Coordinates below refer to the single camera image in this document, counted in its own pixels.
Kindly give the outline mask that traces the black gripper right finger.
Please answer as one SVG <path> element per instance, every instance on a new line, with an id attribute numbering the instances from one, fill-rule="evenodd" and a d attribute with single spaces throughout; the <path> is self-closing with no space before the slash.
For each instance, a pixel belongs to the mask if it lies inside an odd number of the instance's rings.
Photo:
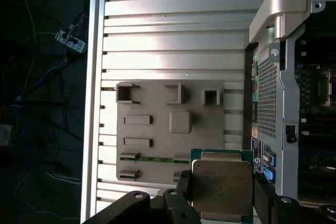
<path id="1" fill-rule="evenodd" d="M 302 206 L 293 198 L 277 195 L 261 174 L 254 176 L 253 206 L 261 223 L 335 223 L 335 205 Z"/>

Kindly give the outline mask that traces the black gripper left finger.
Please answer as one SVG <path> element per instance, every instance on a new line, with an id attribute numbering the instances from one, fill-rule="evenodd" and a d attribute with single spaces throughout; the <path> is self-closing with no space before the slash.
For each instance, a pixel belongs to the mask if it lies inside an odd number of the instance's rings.
<path id="1" fill-rule="evenodd" d="M 98 223 L 201 223 L 192 199 L 192 171 L 184 170 L 175 189 L 150 198 L 143 191 L 131 191 L 88 219 Z"/>

